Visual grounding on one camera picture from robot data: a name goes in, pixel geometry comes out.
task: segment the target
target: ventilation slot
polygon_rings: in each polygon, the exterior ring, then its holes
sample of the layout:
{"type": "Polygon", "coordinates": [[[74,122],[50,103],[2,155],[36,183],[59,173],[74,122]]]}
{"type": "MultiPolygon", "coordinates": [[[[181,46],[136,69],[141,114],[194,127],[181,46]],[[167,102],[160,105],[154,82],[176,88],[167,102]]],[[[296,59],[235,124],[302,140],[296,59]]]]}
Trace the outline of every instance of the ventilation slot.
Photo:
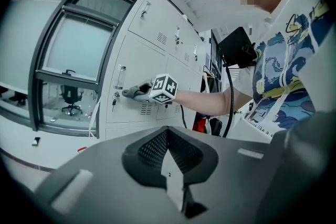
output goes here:
{"type": "Polygon", "coordinates": [[[181,107],[180,105],[177,105],[175,108],[175,113],[180,113],[181,112],[181,107]]]}
{"type": "Polygon", "coordinates": [[[187,62],[189,62],[190,56],[189,54],[185,53],[184,54],[184,60],[186,60],[187,62]]]}
{"type": "Polygon", "coordinates": [[[157,36],[157,40],[158,40],[158,42],[165,45],[166,42],[167,42],[167,37],[164,34],[162,34],[161,32],[159,32],[159,35],[157,36]]]}
{"type": "Polygon", "coordinates": [[[153,105],[152,104],[143,104],[141,106],[141,115],[150,115],[152,114],[152,108],[153,105]]]}
{"type": "Polygon", "coordinates": [[[162,44],[165,45],[166,42],[167,42],[167,37],[165,35],[163,35],[163,37],[162,37],[162,44]]]}

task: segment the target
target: black cable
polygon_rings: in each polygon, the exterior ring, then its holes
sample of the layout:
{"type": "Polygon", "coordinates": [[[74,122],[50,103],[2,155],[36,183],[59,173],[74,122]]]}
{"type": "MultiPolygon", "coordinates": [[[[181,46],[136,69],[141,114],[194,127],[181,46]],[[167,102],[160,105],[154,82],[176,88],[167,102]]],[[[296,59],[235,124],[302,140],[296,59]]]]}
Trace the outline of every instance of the black cable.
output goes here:
{"type": "Polygon", "coordinates": [[[229,71],[229,67],[226,64],[226,61],[224,59],[224,56],[222,55],[222,60],[223,60],[223,66],[225,66],[225,71],[227,73],[227,77],[229,79],[229,83],[230,83],[230,90],[231,90],[231,104],[230,104],[230,115],[229,115],[229,120],[227,122],[226,125],[226,129],[225,132],[223,134],[223,137],[227,136],[227,133],[229,132],[230,126],[231,126],[231,122],[232,122],[232,117],[233,117],[233,100],[234,100],[234,96],[233,96],[233,84],[232,84],[232,79],[231,79],[231,75],[230,75],[230,71],[229,71]]]}
{"type": "Polygon", "coordinates": [[[183,111],[183,106],[180,104],[180,107],[181,107],[181,111],[182,111],[182,121],[183,121],[183,125],[184,125],[184,127],[186,128],[186,129],[188,129],[187,128],[187,125],[185,124],[185,119],[184,119],[184,111],[183,111]]]}

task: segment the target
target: hand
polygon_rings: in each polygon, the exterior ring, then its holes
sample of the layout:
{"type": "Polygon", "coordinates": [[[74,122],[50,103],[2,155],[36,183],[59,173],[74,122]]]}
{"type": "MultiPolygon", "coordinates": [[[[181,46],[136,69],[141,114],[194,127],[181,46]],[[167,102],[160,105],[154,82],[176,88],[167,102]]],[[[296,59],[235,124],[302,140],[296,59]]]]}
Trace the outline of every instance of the hand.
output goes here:
{"type": "Polygon", "coordinates": [[[154,79],[146,80],[139,86],[133,86],[128,90],[123,90],[121,94],[124,97],[132,98],[136,101],[154,103],[154,101],[149,97],[153,81],[154,79]]]}

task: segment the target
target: black and white marker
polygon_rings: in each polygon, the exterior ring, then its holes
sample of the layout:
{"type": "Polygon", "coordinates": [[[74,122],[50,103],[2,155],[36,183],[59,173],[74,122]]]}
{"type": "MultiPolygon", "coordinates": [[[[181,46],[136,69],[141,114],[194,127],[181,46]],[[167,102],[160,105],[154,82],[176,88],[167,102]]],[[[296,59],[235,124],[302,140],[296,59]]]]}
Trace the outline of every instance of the black and white marker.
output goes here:
{"type": "Polygon", "coordinates": [[[177,86],[178,82],[169,74],[157,75],[149,97],[160,104],[173,101],[176,97],[177,86]]]}

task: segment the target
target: graphic print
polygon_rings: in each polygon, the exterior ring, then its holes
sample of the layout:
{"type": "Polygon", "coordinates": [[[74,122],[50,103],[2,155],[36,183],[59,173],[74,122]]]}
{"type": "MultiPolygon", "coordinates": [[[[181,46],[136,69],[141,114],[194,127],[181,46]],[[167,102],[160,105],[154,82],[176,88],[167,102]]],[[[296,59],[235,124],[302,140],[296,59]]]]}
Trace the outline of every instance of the graphic print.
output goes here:
{"type": "Polygon", "coordinates": [[[247,117],[254,123],[259,123],[265,118],[285,91],[285,87],[282,86],[283,74],[289,94],[273,121],[284,129],[291,128],[293,124],[311,116],[315,111],[298,72],[321,45],[333,23],[329,8],[323,0],[313,7],[308,17],[305,14],[293,14],[288,19],[285,29],[287,39],[278,32],[267,43],[263,41],[256,48],[258,60],[253,77],[253,98],[257,107],[247,117]]]}

